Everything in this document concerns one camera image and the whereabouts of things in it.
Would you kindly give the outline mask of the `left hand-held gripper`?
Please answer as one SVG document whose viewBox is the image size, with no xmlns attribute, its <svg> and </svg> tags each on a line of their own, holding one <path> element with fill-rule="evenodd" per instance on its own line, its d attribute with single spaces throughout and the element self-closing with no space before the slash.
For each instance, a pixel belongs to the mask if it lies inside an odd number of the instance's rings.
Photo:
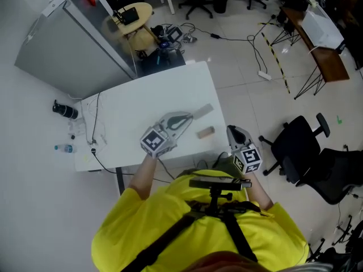
<svg viewBox="0 0 363 272">
<path fill-rule="evenodd" d="M 172 151 L 177 141 L 192 123 L 188 112 L 169 112 L 150 126 L 140 139 L 141 148 L 152 158 Z"/>
</svg>

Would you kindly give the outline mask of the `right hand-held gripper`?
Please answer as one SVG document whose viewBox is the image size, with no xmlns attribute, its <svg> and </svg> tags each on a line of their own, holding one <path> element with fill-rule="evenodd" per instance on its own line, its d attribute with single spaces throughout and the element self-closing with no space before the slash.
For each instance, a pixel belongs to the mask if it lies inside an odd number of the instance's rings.
<svg viewBox="0 0 363 272">
<path fill-rule="evenodd" d="M 228 125 L 226 129 L 233 164 L 243 175 L 257 171 L 263 160 L 248 131 Z"/>
</svg>

